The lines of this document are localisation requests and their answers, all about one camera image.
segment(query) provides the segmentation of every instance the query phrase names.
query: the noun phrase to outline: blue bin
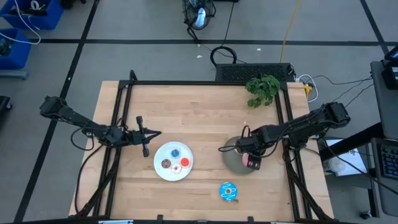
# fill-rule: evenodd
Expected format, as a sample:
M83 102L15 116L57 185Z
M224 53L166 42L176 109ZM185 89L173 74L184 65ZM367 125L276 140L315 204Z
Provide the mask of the blue bin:
M45 4L47 6L46 16L31 16L30 21L28 19L29 15L22 15L24 21L32 28L35 29L36 26L39 29L55 29L58 24L58 21L61 18L63 13L63 8L60 4L59 0L36 0L39 5ZM25 5L30 6L31 0L17 0L19 9L22 9ZM8 21L13 27L20 28L20 29L28 29L26 25L21 21L19 15L12 15L9 14L11 9L15 6L14 0L7 0L5 5L0 10L0 17L3 17L5 20Z
M29 41L19 29L0 29L0 32L16 40ZM0 69L23 68L29 55L30 47L30 44L14 41L10 54L6 57L0 57Z

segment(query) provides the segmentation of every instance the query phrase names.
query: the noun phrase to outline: wooden tabletop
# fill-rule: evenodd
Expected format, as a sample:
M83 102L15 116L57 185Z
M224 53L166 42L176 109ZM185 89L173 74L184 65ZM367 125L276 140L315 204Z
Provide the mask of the wooden tabletop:
M103 82L94 114L97 123L110 124L117 87L118 82ZM288 87L294 117L307 114L302 84L288 83ZM281 144L273 155L262 160L259 171L249 175L229 171L217 151L229 138L239 136L245 124L252 130L265 124L278 124L275 103L251 109L246 102L252 97L244 86L133 86L127 119L129 129L137 129L136 116L141 115L144 127L162 134L150 142L147 158L142 156L142 146L122 148L111 218L153 220L161 214L165 220L245 221L253 216L255 221L293 221ZM285 114L283 97L281 101ZM163 180L154 170L156 150L170 141L186 144L194 157L191 173L178 182ZM307 147L318 150L315 141L310 141ZM103 156L101 149L88 161L81 175L80 209L98 186ZM301 156L307 189L325 213L333 217L319 156L304 150ZM236 201L228 203L219 196L219 187L224 182L237 186ZM107 194L105 190L101 213ZM73 206L70 213L75 213Z

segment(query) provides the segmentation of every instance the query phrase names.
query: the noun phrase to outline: gray floor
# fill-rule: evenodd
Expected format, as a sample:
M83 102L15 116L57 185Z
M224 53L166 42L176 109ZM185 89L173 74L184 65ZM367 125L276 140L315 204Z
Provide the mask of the gray floor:
M398 41L395 20L396 0L367 0L385 41ZM65 11L57 28L41 30L45 39L79 39L94 0ZM283 40L295 1L241 0L235 5L229 28L229 40ZM223 39L228 23L230 2L217 2L217 15L210 25L198 32L200 39ZM0 27L9 27L0 21ZM101 0L88 39L188 40L181 0ZM289 40L372 41L377 38L359 0L303 0ZM229 45L245 62L278 62L280 45ZM0 132L0 223L12 222L28 183L31 170L43 143L49 121L39 116L38 107L46 95L59 95L70 69L77 44L40 44L32 46L24 68L28 80L0 79L0 95L14 103ZM214 80L215 68L210 51L195 44L85 44L70 86L70 106L92 117L104 80L126 79L133 69L140 80ZM334 82L367 78L370 62L380 60L380 46L308 46L288 45L285 62L294 65L297 74L325 75ZM230 58L216 55L218 62ZM349 102L365 82L340 100ZM311 108L336 98L351 85L333 86L324 78L316 79L319 98ZM371 105L361 111L361 105ZM379 121L372 88L348 107L351 123L328 134L348 137ZM24 220L63 218L68 215L76 175L83 153L69 142L74 127L58 124L50 143L38 183ZM83 138L77 142L84 144ZM361 220L358 212L367 210L366 191L328 181L336 218L358 223L397 223L398 218Z

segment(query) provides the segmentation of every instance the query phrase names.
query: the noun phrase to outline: white paper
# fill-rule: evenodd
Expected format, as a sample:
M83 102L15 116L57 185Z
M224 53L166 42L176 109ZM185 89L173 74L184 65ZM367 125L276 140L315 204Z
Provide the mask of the white paper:
M326 142L328 143L329 146L332 146L332 145L340 142L341 140L342 139L332 139L332 140L326 140ZM367 170L365 168L365 164L362 161L361 155L358 153L358 149L355 148L353 150L350 150L349 152L339 155L338 157L351 163L352 165L354 165L361 171L367 172ZM360 172L358 172L356 169L351 167L349 164L347 164L347 163L345 163L345 164L346 164L346 168L341 172L337 172L336 176L360 174Z

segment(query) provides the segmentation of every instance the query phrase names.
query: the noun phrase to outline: artificial plant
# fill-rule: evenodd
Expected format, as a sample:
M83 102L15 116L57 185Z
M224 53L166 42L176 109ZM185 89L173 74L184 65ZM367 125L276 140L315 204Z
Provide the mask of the artificial plant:
M265 100L264 105L268 106L274 100L280 88L278 79L272 75L264 75L261 78L253 78L250 82L246 83L248 92L257 95L257 98L248 101L248 106L257 108Z

